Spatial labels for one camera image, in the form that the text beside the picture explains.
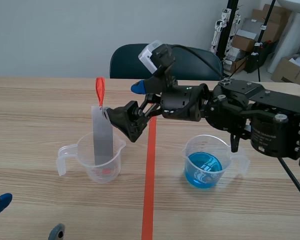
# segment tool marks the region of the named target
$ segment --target clear plastic cup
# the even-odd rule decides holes
[[[121,150],[126,142],[113,134],[113,158],[106,163],[95,164],[94,134],[83,136],[77,144],[61,147],[58,151],[56,167],[59,176],[66,174],[66,159],[77,159],[89,178],[97,183],[107,183],[114,180],[121,170]]]
[[[190,139],[182,155],[185,158],[186,179],[202,189],[216,185],[233,160],[239,160],[241,174],[246,173],[250,164],[242,151],[232,153],[231,146],[211,135],[199,135]]]

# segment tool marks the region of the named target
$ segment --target dark chair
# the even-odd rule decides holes
[[[111,79],[148,79],[152,74],[142,64],[138,56],[147,43],[128,44],[119,47],[112,55],[110,62]],[[193,51],[207,60],[212,66],[223,73],[220,59],[212,52],[190,47]],[[175,64],[172,75],[177,80],[220,81],[221,78],[204,62],[184,49],[174,48]]]

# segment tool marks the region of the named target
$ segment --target wooden table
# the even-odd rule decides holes
[[[106,81],[104,105],[123,106],[143,96],[130,92],[135,80]],[[198,85],[199,81],[180,81]],[[212,89],[217,82],[207,82]],[[58,223],[65,240],[140,240],[148,131],[127,141],[122,170],[96,184],[75,160],[67,173],[56,169],[60,147],[91,131],[97,105],[94,79],[0,77],[0,195],[12,193],[0,214],[0,240],[44,240]],[[292,83],[263,83],[300,96]],[[226,172],[218,185],[200,190],[183,175],[181,151],[193,136],[210,134],[229,142],[227,132],[207,122],[157,119],[154,240],[300,240],[300,194],[275,158],[240,146],[251,160],[246,176]],[[297,161],[286,162],[300,180]]]

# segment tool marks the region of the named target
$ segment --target red tape line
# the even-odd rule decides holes
[[[141,240],[153,240],[157,118],[149,123]]]

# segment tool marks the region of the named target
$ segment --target robotic arm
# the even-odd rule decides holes
[[[282,159],[300,159],[300,97],[231,78],[221,80],[212,91],[206,84],[179,86],[171,75],[175,62],[173,48],[191,52],[184,46],[168,46],[158,41],[142,51],[139,59],[153,76],[137,82],[131,90],[145,94],[144,102],[141,106],[130,101],[126,106],[109,108],[111,124],[135,142],[154,116],[192,122],[204,118],[212,127],[230,133],[232,152],[238,151],[240,139],[250,139],[256,151],[278,158],[300,191],[299,182]],[[144,112],[147,104],[152,105]]]

